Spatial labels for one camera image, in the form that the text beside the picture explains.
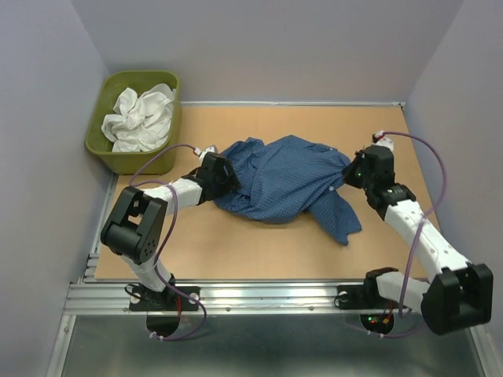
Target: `crumpled cloth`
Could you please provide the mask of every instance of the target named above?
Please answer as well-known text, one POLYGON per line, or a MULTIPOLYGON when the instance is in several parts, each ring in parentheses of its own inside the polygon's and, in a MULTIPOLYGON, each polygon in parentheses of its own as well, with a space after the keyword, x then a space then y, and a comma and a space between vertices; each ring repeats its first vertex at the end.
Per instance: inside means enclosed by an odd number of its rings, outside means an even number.
POLYGON ((362 230, 356 213, 337 194, 350 160, 323 144, 287 136, 268 145, 250 137, 222 152, 241 183, 237 192, 215 199, 223 210, 272 224, 310 212, 334 240, 347 245, 362 230))
POLYGON ((162 146, 170 132, 174 93, 166 84, 154 86, 139 98, 126 88, 107 114, 101 131, 114 143, 112 152, 148 152, 162 146))

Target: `green plastic bin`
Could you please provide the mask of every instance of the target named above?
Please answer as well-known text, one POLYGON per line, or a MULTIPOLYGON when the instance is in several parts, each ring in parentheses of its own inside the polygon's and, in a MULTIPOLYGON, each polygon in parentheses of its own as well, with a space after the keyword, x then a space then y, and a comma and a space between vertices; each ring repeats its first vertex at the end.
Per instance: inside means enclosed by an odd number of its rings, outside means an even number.
MULTIPOLYGON (((143 167, 152 157, 168 145, 178 143, 180 122, 182 120, 182 107, 178 96, 180 94, 180 81, 178 77, 169 71, 122 71, 110 76, 101 88, 100 97, 94 108, 93 118, 86 135, 86 148, 96 155, 117 174, 134 174, 143 167), (165 83, 174 94, 173 116, 171 118, 170 136, 166 143, 151 152, 112 152, 113 143, 101 132, 101 124, 107 114, 114 114, 113 105, 117 97, 127 88, 135 90, 140 96, 155 85, 165 83)), ((142 174, 165 174, 174 166, 176 160, 176 148, 164 153, 142 174)))

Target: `metal floor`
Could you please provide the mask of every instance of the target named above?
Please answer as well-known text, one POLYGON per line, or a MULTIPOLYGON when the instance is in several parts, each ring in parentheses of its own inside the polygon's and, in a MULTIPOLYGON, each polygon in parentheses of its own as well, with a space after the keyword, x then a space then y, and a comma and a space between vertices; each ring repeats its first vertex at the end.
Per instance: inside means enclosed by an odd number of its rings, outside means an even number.
POLYGON ((150 339, 143 316, 82 316, 63 375, 484 376, 469 331, 378 339, 349 328, 342 315, 212 317, 197 339, 181 342, 150 339))

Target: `blue shirt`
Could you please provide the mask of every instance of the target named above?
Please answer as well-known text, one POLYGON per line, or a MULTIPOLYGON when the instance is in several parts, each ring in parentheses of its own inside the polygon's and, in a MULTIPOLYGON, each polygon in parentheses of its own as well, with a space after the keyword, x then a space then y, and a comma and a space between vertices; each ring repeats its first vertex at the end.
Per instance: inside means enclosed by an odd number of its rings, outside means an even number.
POLYGON ((293 135, 268 145, 250 137, 222 155, 232 161, 242 186, 214 200, 223 210, 272 224, 292 221, 306 210, 343 245, 349 233, 362 230, 353 209, 336 191, 350 160, 335 148, 293 135))

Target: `wooden board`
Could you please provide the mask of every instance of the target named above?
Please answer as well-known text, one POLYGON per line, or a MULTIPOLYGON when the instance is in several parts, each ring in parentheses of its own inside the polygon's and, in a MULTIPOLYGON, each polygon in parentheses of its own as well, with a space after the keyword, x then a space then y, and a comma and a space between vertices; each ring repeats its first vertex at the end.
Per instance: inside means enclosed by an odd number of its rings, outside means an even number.
MULTIPOLYGON (((376 107, 187 107, 183 109, 180 142, 223 150, 238 140, 257 137, 266 143, 289 134, 338 148, 352 158, 378 130, 407 131, 400 108, 376 107)), ((424 209, 431 206, 413 145, 395 139, 397 181, 408 185, 424 209)), ((175 168, 163 178, 175 180, 198 166, 187 148, 180 148, 175 168)), ((115 197, 127 186, 119 177, 115 197)), ((403 269, 409 248, 380 220, 365 194, 349 186, 339 189, 357 213, 363 230, 343 247, 309 214, 286 225, 265 225, 228 214, 213 203, 178 214, 162 261, 177 278, 186 279, 325 279, 362 278, 372 269, 403 269)), ((164 223, 167 231, 171 219, 164 223)), ((425 276, 415 261, 415 277, 425 276)), ((99 279, 131 279, 133 273, 107 247, 101 248, 99 279)))

